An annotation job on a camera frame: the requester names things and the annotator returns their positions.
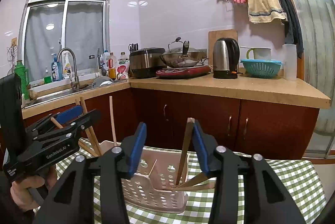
teal colander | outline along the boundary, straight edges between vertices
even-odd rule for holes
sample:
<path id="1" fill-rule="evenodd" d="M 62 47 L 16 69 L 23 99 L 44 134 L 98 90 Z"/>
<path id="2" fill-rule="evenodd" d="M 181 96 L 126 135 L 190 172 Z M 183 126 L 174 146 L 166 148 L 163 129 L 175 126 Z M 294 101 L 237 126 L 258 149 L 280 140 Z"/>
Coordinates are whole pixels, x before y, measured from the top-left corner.
<path id="1" fill-rule="evenodd" d="M 282 65 L 279 60 L 241 59 L 247 73 L 259 78 L 275 77 Z"/>

beige countertop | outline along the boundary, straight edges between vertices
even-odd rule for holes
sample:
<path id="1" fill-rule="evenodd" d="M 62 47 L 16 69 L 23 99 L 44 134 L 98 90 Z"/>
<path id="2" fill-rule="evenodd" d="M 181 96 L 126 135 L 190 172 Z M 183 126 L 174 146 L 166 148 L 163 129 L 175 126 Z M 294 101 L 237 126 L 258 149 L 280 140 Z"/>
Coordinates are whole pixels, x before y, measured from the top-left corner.
<path id="1" fill-rule="evenodd" d="M 84 99 L 101 96 L 127 88 L 144 88 L 170 92 L 186 92 L 199 95 L 231 97 L 263 102 L 272 102 L 304 107 L 328 109 L 330 98 L 301 79 L 296 82 L 282 77 L 260 79 L 239 75 L 238 79 L 215 79 L 212 74 L 192 79 L 130 79 L 127 82 L 83 91 L 58 98 L 22 110 L 24 119 L 39 113 L 75 102 L 79 96 Z"/>
<path id="2" fill-rule="evenodd" d="M 186 92 L 200 95 L 231 97 L 304 107 L 328 109 L 330 98 L 313 86 L 297 79 L 283 77 L 261 79 L 239 75 L 237 79 L 215 79 L 213 74 L 192 79 L 130 79 L 133 88 Z"/>

beige towel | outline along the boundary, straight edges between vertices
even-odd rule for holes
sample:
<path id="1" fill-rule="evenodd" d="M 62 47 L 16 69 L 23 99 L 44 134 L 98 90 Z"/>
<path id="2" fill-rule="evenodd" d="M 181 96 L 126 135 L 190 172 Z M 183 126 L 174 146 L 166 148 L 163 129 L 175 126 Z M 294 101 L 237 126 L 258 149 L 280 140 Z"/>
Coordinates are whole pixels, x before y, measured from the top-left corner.
<path id="1" fill-rule="evenodd" d="M 274 19 L 285 20 L 279 0 L 248 0 L 248 6 L 250 22 L 266 23 Z"/>

stainless steel sink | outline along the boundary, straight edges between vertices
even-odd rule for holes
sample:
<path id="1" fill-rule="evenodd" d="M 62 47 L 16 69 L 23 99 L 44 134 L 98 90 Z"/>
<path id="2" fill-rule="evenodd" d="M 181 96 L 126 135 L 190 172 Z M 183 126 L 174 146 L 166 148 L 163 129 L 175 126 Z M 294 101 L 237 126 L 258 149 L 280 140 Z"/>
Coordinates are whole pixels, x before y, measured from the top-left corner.
<path id="1" fill-rule="evenodd" d="M 121 82 L 125 82 L 125 80 L 115 80 L 114 84 L 121 83 Z M 66 96 L 69 96 L 69 95 L 74 95 L 76 93 L 80 93 L 80 92 L 83 92 L 83 91 L 88 91 L 90 89 L 93 89 L 92 85 L 88 85 L 87 87 L 84 87 L 84 88 L 81 88 L 81 89 L 70 88 L 70 89 L 67 89 L 67 90 L 64 90 L 64 91 L 60 91 L 60 92 L 53 92 L 49 95 L 44 95 L 44 96 L 38 97 L 37 99 L 32 100 L 28 105 L 26 105 L 25 109 L 28 109 L 30 107 L 33 107 L 33 106 L 36 106 L 36 105 L 39 105 L 39 104 L 42 104 L 42 103 L 45 103 L 45 102 L 49 102 L 49 101 L 52 101 L 52 100 L 55 100 L 55 99 L 58 99 L 58 98 L 66 97 Z"/>

cutting board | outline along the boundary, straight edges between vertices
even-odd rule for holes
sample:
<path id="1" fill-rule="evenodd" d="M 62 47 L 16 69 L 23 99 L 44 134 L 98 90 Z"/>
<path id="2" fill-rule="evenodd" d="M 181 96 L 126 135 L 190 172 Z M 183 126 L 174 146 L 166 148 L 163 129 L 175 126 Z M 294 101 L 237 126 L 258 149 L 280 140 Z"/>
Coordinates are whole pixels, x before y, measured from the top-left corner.
<path id="1" fill-rule="evenodd" d="M 238 42 L 235 29 L 217 30 L 208 32 L 208 64 L 213 65 L 213 48 L 217 39 L 232 38 Z"/>

